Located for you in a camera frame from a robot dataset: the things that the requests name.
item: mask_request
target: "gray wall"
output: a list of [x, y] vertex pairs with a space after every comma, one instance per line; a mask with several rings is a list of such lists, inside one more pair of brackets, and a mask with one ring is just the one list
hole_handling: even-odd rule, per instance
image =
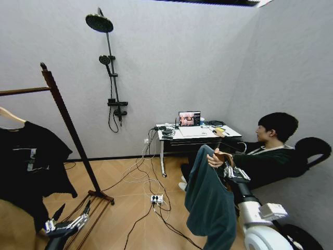
[[[263, 115], [284, 111], [299, 120], [289, 145], [308, 136], [333, 145], [332, 13], [329, 0], [276, 0], [261, 8], [226, 119], [245, 139], [255, 139]], [[283, 204], [288, 221], [325, 249], [333, 249], [332, 163], [330, 157], [302, 177], [255, 191], [263, 202]]]
[[[98, 61], [108, 51], [106, 37], [85, 23], [98, 6], [114, 24], [117, 84], [121, 101], [129, 101], [118, 134], [107, 125], [110, 84]], [[45, 62], [89, 158], [141, 154], [148, 130], [173, 122], [178, 111], [222, 119], [259, 12], [137, 0], [4, 1], [2, 11], [1, 89], [44, 86], [39, 63]], [[2, 97], [0, 105], [75, 150], [49, 93]], [[76, 151], [70, 157], [79, 158]]]

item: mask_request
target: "power strip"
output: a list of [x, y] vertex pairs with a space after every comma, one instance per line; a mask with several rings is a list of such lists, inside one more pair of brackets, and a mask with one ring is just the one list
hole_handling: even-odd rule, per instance
[[150, 202], [153, 203], [158, 203], [158, 204], [163, 204], [163, 195], [152, 195], [150, 197]]

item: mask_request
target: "laptop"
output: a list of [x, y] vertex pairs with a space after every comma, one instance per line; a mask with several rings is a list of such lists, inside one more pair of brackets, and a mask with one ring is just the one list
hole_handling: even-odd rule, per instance
[[183, 137], [207, 136], [200, 126], [200, 111], [179, 112], [179, 130]]

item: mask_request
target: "robotic hand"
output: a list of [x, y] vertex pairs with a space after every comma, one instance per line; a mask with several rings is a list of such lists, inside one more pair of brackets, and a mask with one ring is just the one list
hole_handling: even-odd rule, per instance
[[60, 207], [51, 220], [48, 220], [45, 223], [46, 235], [49, 236], [50, 240], [47, 243], [45, 250], [61, 250], [66, 244], [67, 239], [77, 233], [88, 221], [90, 203], [88, 201], [86, 207], [83, 210], [83, 213], [78, 216], [73, 221], [65, 221], [56, 224], [56, 221], [59, 219], [65, 204]]

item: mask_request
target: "black pants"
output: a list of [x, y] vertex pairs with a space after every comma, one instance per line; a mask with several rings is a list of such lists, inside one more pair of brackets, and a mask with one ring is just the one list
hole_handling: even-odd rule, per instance
[[187, 182], [189, 180], [189, 174], [191, 173], [196, 157], [197, 153], [190, 153], [188, 155], [188, 164], [181, 165], [182, 174]]

